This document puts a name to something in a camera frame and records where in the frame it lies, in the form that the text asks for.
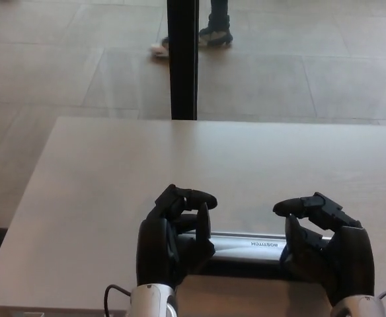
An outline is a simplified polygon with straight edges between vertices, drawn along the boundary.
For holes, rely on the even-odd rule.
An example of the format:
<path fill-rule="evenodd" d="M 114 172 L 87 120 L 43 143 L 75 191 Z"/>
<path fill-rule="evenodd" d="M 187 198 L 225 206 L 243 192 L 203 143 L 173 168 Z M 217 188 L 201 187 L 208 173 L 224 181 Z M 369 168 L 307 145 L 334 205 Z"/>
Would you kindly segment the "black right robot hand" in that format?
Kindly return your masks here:
<path fill-rule="evenodd" d="M 278 202 L 285 217 L 283 269 L 298 279 L 318 283 L 332 306 L 355 295 L 375 294 L 375 264 L 367 230 L 342 206 L 316 192 Z"/>

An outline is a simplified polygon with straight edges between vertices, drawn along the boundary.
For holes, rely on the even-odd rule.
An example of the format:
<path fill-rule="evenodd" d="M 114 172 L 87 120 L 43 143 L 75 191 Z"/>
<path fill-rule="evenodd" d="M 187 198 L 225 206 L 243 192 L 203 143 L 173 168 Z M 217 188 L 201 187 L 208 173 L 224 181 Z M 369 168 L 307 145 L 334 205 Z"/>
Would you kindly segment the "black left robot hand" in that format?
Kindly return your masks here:
<path fill-rule="evenodd" d="M 137 284 L 177 288 L 215 254 L 210 241 L 212 194 L 169 185 L 141 222 L 137 238 Z"/>

